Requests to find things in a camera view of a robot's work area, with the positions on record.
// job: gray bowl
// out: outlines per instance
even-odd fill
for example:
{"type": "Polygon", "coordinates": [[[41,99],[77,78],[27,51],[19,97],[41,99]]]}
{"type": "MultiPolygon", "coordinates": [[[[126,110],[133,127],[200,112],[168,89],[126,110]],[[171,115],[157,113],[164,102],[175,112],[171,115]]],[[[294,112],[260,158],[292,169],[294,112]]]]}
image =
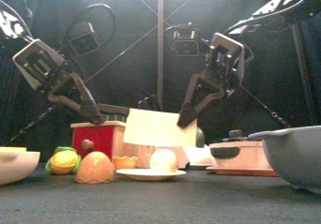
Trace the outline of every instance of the gray bowl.
{"type": "Polygon", "coordinates": [[[267,161],[292,187],[321,194],[321,126],[249,134],[261,139],[267,161]]]}

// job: pink egg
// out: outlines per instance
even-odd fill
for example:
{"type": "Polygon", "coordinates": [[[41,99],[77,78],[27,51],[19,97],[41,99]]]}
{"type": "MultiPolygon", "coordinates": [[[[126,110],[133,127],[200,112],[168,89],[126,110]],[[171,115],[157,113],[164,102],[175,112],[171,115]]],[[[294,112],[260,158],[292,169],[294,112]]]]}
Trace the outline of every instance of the pink egg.
{"type": "Polygon", "coordinates": [[[102,152],[85,155],[74,176],[74,181],[84,184],[109,183],[113,177],[110,160],[102,152]]]}

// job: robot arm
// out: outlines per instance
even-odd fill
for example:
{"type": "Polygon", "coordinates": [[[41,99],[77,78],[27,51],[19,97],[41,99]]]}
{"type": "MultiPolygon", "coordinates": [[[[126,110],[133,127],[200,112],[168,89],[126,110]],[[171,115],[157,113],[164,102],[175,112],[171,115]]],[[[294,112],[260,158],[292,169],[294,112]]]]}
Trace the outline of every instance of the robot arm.
{"type": "Polygon", "coordinates": [[[244,75],[244,47],[228,37],[240,36],[251,28],[284,28],[284,25],[312,17],[321,10],[321,0],[271,0],[245,21],[239,21],[223,35],[213,34],[207,52],[207,66],[193,74],[179,111],[176,125],[185,127],[201,111],[227,98],[239,86],[244,75]],[[209,92],[196,104],[199,89],[209,92]]]}

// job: egg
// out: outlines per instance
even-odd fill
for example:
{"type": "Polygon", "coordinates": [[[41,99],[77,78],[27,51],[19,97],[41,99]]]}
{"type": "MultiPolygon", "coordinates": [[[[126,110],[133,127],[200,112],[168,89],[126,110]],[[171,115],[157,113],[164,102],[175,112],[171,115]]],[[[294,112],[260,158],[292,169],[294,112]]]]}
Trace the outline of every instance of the egg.
{"type": "Polygon", "coordinates": [[[169,149],[157,149],[149,156],[149,169],[157,172],[176,172],[177,159],[169,149]]]}
{"type": "Polygon", "coordinates": [[[110,160],[102,152],[85,155],[74,176],[74,181],[82,184],[109,183],[113,177],[110,160]]]}

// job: red box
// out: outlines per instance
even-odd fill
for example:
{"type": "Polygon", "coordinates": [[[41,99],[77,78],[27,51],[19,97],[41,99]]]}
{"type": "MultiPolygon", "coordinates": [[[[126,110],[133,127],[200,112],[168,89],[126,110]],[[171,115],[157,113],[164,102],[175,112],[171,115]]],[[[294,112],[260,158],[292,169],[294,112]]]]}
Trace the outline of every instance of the red box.
{"type": "Polygon", "coordinates": [[[112,156],[133,156],[134,149],[130,144],[122,143],[125,123],[106,121],[101,126],[89,123],[70,124],[72,148],[80,157],[89,152],[102,152],[109,160],[112,156]]]}

